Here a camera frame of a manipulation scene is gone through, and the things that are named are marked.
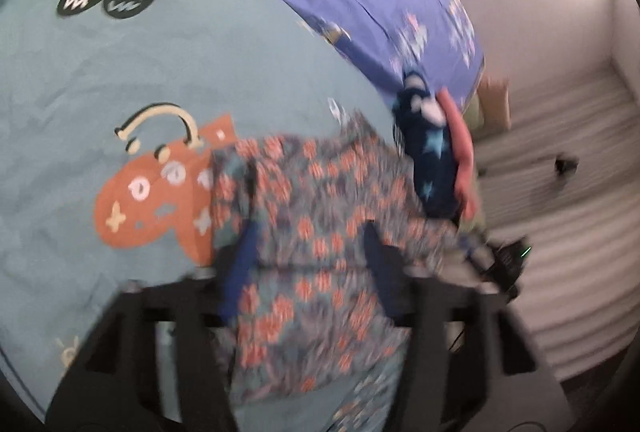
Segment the folded red garment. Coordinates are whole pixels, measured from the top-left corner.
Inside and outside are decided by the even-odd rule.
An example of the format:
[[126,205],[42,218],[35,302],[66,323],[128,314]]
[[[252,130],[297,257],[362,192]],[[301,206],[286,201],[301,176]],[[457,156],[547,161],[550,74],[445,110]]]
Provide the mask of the folded red garment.
[[459,203],[462,220],[469,221],[477,212],[477,201],[473,192],[474,147],[472,136],[462,113],[446,88],[436,93],[436,100],[446,116],[451,135],[451,148],[458,170],[454,180],[454,194]]

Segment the floral teal orange garment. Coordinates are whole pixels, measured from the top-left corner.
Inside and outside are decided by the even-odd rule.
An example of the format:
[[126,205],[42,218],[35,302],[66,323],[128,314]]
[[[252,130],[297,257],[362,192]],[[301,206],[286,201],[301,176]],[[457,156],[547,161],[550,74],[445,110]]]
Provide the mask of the floral teal orange garment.
[[378,302],[363,227],[426,276],[457,249],[457,231],[424,214],[410,160],[363,114],[331,137],[240,140],[213,152],[212,174],[214,248],[257,226],[256,264],[219,338],[233,405],[318,390],[399,354],[408,334]]

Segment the navy star-pattern garment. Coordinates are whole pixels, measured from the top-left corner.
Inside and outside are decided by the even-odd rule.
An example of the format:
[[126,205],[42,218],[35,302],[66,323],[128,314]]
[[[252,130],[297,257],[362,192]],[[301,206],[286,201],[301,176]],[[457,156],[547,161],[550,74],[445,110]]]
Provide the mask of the navy star-pattern garment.
[[392,113],[396,143],[412,160],[413,186],[425,215],[457,221],[461,208],[454,183],[459,166],[449,124],[444,108],[416,71],[404,75]]

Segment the teal patterned bedspread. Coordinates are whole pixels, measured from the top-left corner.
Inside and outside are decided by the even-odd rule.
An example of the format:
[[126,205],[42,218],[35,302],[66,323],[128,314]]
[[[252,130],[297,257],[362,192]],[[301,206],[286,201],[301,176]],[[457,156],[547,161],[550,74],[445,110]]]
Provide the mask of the teal patterned bedspread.
[[[230,246],[214,248],[213,152],[331,137],[354,112],[394,148],[372,86],[279,0],[1,0],[1,373],[46,430],[116,294]],[[236,406],[229,325],[210,336],[235,431],[386,431],[408,330],[385,364]]]

